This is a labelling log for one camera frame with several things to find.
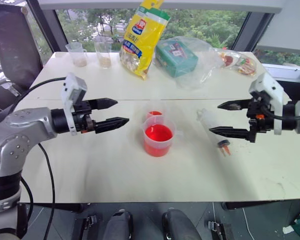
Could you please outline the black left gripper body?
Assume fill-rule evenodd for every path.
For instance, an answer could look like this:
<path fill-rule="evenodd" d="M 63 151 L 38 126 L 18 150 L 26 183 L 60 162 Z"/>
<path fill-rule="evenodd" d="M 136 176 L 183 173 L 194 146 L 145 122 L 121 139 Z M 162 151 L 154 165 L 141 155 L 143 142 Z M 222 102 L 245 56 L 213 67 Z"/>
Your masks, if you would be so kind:
<path fill-rule="evenodd" d="M 91 119 L 92 110 L 97 108 L 97 100 L 81 100 L 73 105 L 72 117 L 77 132 L 87 133 L 95 130 L 95 121 Z"/>

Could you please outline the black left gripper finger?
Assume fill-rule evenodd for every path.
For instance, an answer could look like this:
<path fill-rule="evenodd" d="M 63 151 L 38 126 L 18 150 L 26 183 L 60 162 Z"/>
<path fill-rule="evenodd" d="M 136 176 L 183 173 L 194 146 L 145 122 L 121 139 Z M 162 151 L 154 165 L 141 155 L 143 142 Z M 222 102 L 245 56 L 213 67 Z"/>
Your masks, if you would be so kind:
<path fill-rule="evenodd" d="M 124 126 L 129 120 L 129 118 L 124 117 L 113 117 L 104 121 L 94 122 L 94 131 L 96 134 L 112 131 Z"/>
<path fill-rule="evenodd" d="M 116 104 L 118 104 L 118 102 L 114 99 L 111 98 L 98 98 L 98 99 L 91 99 L 88 100 L 88 103 L 90 105 L 90 108 L 92 110 L 104 110 L 104 109 L 108 109 Z"/>

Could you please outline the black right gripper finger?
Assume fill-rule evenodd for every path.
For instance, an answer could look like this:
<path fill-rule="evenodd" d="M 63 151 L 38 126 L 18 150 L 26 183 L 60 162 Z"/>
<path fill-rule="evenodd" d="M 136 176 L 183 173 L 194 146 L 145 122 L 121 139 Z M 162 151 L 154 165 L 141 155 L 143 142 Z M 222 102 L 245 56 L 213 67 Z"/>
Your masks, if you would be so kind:
<path fill-rule="evenodd" d="M 217 106 L 218 109 L 228 110 L 228 111 L 240 111 L 242 109 L 248 109 L 251 99 L 241 99 L 241 100 L 230 100 L 221 103 Z"/>
<path fill-rule="evenodd" d="M 233 128 L 231 126 L 216 126 L 210 128 L 209 131 L 226 138 L 244 139 L 250 141 L 250 132 L 247 129 Z"/>

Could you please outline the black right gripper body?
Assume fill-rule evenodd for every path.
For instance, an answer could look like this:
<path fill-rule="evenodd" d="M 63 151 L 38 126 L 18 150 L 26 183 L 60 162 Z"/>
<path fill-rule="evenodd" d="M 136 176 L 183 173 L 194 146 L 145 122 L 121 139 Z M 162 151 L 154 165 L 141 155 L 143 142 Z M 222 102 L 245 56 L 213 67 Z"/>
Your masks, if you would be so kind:
<path fill-rule="evenodd" d="M 256 142 L 257 133 L 266 133 L 274 128 L 274 118 L 266 115 L 266 111 L 271 114 L 271 97 L 265 92 L 252 91 L 252 99 L 248 103 L 246 116 L 249 118 L 248 141 Z"/>

